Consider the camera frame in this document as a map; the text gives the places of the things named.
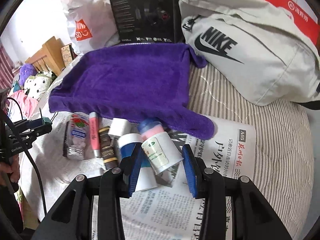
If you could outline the person's left hand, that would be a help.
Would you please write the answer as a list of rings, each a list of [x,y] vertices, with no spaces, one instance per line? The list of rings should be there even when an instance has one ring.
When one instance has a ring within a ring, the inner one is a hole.
[[[15,155],[13,156],[11,165],[1,162],[1,167],[0,167],[1,172],[11,174],[10,181],[12,183],[17,183],[20,179],[19,161],[20,161],[19,155]]]

